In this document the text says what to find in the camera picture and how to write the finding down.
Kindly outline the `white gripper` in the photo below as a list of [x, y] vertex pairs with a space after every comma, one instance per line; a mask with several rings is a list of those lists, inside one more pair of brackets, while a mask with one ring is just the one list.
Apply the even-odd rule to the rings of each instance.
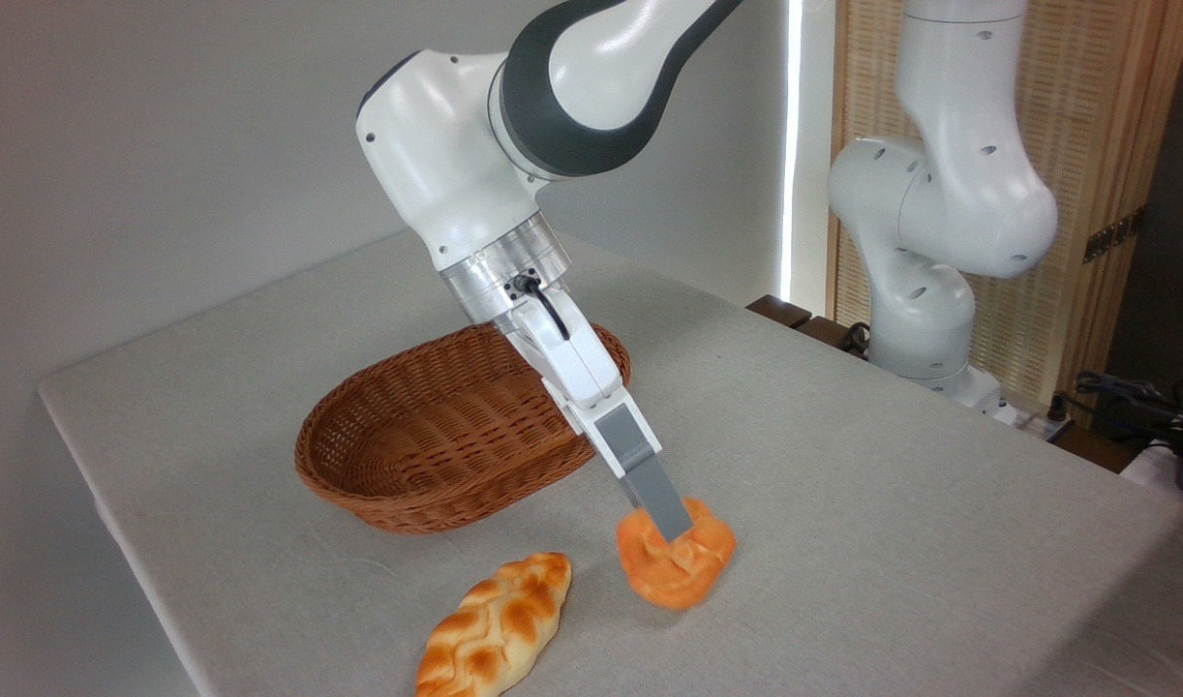
[[675, 542], [693, 527], [679, 489], [662, 467], [662, 451], [622, 372], [564, 288], [529, 293], [496, 318], [539, 375], [552, 385], [575, 433], [592, 443], [634, 506], [644, 508], [662, 541]]

